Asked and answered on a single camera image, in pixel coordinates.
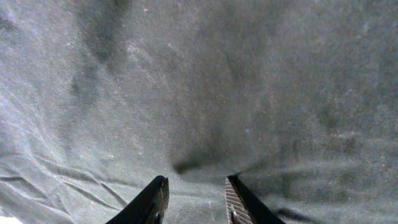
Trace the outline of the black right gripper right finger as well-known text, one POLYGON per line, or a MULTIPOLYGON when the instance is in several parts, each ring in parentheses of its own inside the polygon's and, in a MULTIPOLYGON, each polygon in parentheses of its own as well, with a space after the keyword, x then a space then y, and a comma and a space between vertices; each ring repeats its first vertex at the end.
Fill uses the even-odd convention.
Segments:
POLYGON ((227 176, 224 197, 229 224, 285 224, 236 175, 227 176))

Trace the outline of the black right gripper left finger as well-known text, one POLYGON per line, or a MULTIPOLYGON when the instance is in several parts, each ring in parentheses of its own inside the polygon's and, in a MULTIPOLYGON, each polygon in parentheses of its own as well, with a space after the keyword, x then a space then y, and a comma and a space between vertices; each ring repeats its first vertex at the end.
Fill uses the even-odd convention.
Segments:
POLYGON ((156 176, 106 224, 163 224, 169 205, 169 179, 156 176))

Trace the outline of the black shorts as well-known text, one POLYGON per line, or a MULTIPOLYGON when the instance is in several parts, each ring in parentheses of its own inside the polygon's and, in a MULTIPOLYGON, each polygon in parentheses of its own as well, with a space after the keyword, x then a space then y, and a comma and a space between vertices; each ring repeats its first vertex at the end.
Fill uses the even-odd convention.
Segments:
POLYGON ((155 176, 226 223, 397 222, 396 1, 1 1, 1 216, 105 223, 155 176))

